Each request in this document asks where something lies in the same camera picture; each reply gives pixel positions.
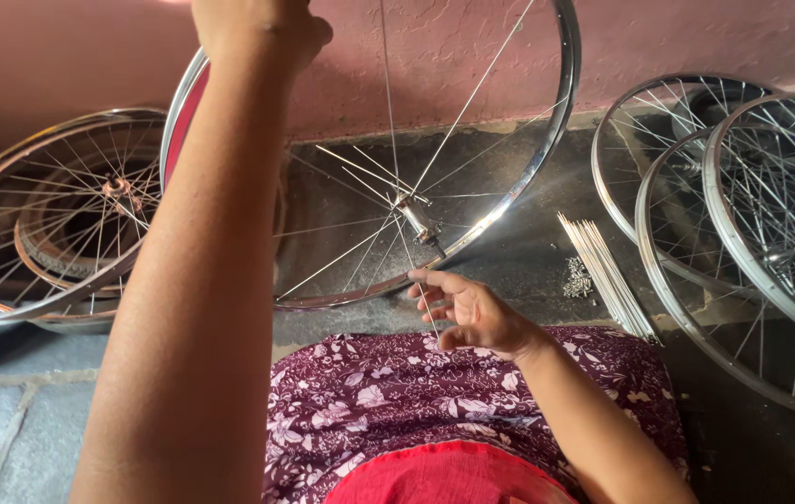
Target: hand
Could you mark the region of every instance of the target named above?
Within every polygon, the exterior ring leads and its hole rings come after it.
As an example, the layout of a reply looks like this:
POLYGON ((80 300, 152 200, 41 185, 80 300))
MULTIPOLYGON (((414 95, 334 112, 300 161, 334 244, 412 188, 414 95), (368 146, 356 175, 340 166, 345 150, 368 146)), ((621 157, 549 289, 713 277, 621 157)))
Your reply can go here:
POLYGON ((192 18, 211 63, 267 52, 293 78, 332 40, 332 28, 311 16, 307 5, 307 0, 193 0, 192 18))
POLYGON ((483 283, 431 270, 413 270, 407 277, 415 281, 407 294, 420 298, 416 307, 425 312, 425 322, 447 318, 459 324, 441 332, 439 346, 443 350, 481 346, 493 350, 504 361, 516 361, 555 343, 544 329, 516 313, 483 283), (420 285, 425 285, 425 300, 420 285), (432 317, 425 308, 426 301, 432 317), (444 303, 435 306, 438 301, 444 303))

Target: forearm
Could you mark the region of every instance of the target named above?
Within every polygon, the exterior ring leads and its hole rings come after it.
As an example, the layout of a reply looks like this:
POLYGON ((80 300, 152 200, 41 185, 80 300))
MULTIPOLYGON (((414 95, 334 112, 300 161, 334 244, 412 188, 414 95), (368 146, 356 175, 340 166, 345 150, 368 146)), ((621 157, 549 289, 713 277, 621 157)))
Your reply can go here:
POLYGON ((270 57, 247 50, 213 66, 112 328, 72 497, 121 464, 122 497, 135 478, 191 479, 208 500, 259 495, 291 87, 270 57))
POLYGON ((562 453, 595 504, 695 502, 638 426, 549 335, 516 360, 562 453))

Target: pink wall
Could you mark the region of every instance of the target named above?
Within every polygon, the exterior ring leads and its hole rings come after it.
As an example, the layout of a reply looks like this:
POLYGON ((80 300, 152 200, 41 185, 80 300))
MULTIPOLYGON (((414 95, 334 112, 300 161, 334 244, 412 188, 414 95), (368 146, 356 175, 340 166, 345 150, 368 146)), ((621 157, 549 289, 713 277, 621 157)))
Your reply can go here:
MULTIPOLYGON (((398 127, 449 123, 524 9, 523 0, 386 0, 398 127)), ((584 46, 576 109, 605 107, 633 84, 715 71, 795 84, 795 0, 578 0, 584 46)), ((336 38, 301 81, 290 112, 301 136, 388 127, 377 0, 314 0, 336 38)), ((558 46, 546 0, 464 121, 531 115, 552 103, 558 46)), ((0 150, 79 114, 166 107, 197 42, 178 0, 0 0, 0 150)))

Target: maroon floral dress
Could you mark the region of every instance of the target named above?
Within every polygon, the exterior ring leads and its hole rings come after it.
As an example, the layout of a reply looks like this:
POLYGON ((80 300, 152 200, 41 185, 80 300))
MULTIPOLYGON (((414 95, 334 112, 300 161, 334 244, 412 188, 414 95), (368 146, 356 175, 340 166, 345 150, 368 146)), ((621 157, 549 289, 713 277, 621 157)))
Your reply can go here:
MULTIPOLYGON (((546 329, 686 477, 671 381, 649 345, 609 327, 546 329)), ((580 495, 518 368, 490 350, 441 351, 432 333, 333 335, 270 378, 265 503, 321 503, 364 461, 453 440, 520 456, 580 495)))

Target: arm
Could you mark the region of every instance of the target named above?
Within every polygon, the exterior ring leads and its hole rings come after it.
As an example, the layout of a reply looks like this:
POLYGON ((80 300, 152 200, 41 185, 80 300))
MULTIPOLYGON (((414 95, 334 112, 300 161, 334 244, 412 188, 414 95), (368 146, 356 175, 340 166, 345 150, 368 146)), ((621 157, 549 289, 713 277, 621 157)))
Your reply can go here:
MULTIPOLYGON (((483 346, 515 361, 562 453, 595 504, 692 503, 687 485, 647 436, 593 383, 546 331, 499 300, 481 283, 452 273, 414 270, 431 286, 432 317, 459 324, 441 333, 440 347, 483 346)), ((420 296, 419 283, 410 288, 420 296)), ((420 310, 425 310, 422 299, 420 310)), ((425 321, 429 316, 423 315, 425 321)))
POLYGON ((260 496, 286 104, 331 30, 303 0, 193 15, 213 70, 112 328, 71 502, 260 496))

